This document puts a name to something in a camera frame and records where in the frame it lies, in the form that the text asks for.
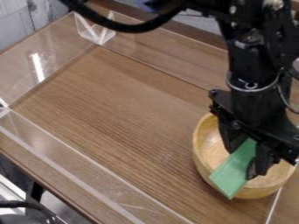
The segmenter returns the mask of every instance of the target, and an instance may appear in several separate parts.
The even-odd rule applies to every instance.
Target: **floor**
[[[135,6],[135,0],[122,0],[118,2]],[[201,14],[194,11],[188,10],[181,12],[174,20],[206,30],[208,32],[220,33],[213,19],[201,17]],[[0,173],[3,176],[9,176],[17,185],[21,185],[23,188],[26,187],[26,182],[23,181],[25,176],[11,167],[9,162],[2,157],[0,157]],[[66,223],[89,223],[49,192],[43,193],[41,203],[61,217]]]

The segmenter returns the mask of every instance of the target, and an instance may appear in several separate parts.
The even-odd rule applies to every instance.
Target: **green object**
[[[248,182],[246,169],[250,159],[256,156],[256,144],[256,141],[248,138],[209,175],[209,180],[229,200]]]

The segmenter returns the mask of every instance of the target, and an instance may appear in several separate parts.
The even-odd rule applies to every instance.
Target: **wood grain surface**
[[[138,47],[148,54],[150,46]],[[206,52],[217,50],[204,47]],[[198,52],[201,61],[205,51]],[[212,67],[224,64],[217,62],[218,56],[209,57]],[[192,132],[209,103],[206,91],[193,84],[94,46],[13,105],[13,110],[193,223],[264,223],[273,197],[228,201],[196,171]],[[107,220],[91,192],[15,145],[1,147],[9,159],[93,222]],[[65,161],[71,157],[57,159],[57,163]],[[81,166],[79,176],[93,182],[94,177],[83,173],[90,164],[74,161]],[[125,223],[117,215],[110,219]]]

